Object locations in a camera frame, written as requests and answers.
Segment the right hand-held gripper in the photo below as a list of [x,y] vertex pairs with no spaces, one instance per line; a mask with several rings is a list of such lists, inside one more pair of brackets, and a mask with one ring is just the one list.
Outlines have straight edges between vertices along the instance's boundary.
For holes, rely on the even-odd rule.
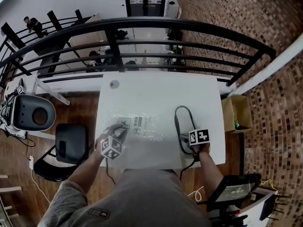
[[180,140],[186,143],[188,148],[193,148],[195,145],[202,145],[210,142],[208,129],[192,130],[188,133],[182,133]]

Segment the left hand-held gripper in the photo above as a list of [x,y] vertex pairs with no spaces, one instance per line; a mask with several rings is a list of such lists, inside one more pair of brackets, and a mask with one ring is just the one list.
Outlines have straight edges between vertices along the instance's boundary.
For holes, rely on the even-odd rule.
[[105,158],[114,160],[122,154],[123,143],[128,134],[128,130],[123,128],[123,124],[114,124],[102,132],[101,154]]

